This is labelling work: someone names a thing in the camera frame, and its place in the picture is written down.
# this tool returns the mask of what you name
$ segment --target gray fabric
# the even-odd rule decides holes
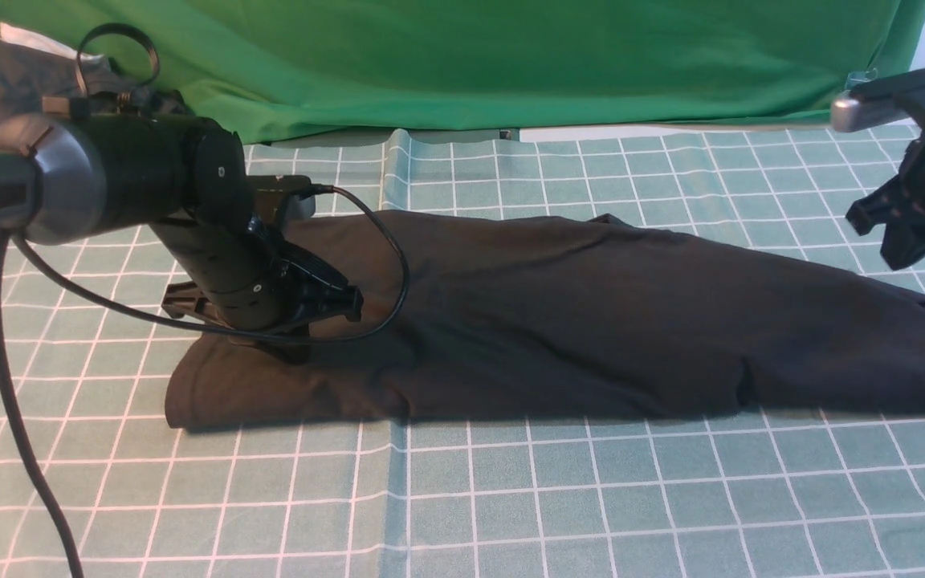
[[[113,110],[114,99],[109,96],[130,92],[137,84],[110,70],[105,61],[85,63],[82,68],[88,94],[104,97],[93,101],[92,110],[96,112]],[[40,112],[42,96],[81,96],[74,62],[0,40],[0,122],[18,114]],[[151,96],[150,108],[154,111],[187,112],[179,95]]]

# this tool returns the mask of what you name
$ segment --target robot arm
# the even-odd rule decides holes
[[[147,224],[191,278],[168,289],[172,317],[284,336],[360,319],[359,289],[280,233],[331,187],[248,177],[238,135],[208,118],[82,108],[47,99],[1,125],[0,230],[59,245]]]
[[[833,102],[830,116],[841,132],[906,117],[920,127],[899,174],[856,201],[846,215],[858,234],[885,226],[880,253],[892,270],[914,266],[925,257],[925,69],[860,84]]]

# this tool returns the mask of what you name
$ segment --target teal mat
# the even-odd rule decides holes
[[[878,235],[858,238],[841,219],[914,135],[449,146],[396,132],[372,147],[250,147],[249,164],[337,183],[374,207],[607,212],[925,291],[925,260],[891,273]],[[349,212],[320,200],[322,215]],[[151,311],[182,278],[149,230],[42,251],[81,284]],[[19,398],[93,578],[925,577],[925,418],[189,435],[166,428],[162,398],[191,336],[88,306],[15,253],[8,266]],[[0,577],[65,576],[61,555],[0,409]]]

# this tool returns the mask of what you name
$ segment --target folded garment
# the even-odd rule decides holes
[[[925,413],[925,295],[610,216],[381,218],[414,275],[385,332],[316,345],[302,365],[203,336],[170,380],[169,424]],[[297,221],[286,237],[366,299],[363,322],[314,337],[388,315],[400,271],[365,217]]]
[[[77,51],[67,47],[66,44],[59,43],[59,41],[52,40],[33,30],[11,26],[7,22],[0,22],[0,40],[4,43],[16,44],[18,47],[34,48],[36,51],[48,52],[49,55],[63,56],[64,59],[69,59],[69,61],[77,58]],[[109,62],[106,60],[105,55],[81,55],[80,58],[84,62],[102,63],[103,66],[109,67]]]

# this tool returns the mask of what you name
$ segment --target black cloth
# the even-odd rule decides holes
[[[203,336],[166,393],[175,428],[287,420],[684,418],[749,406],[925,413],[925,295],[613,217],[489,221],[382,212],[411,263],[401,317],[289,365]],[[290,241],[359,285],[364,332],[399,290],[362,216]]]

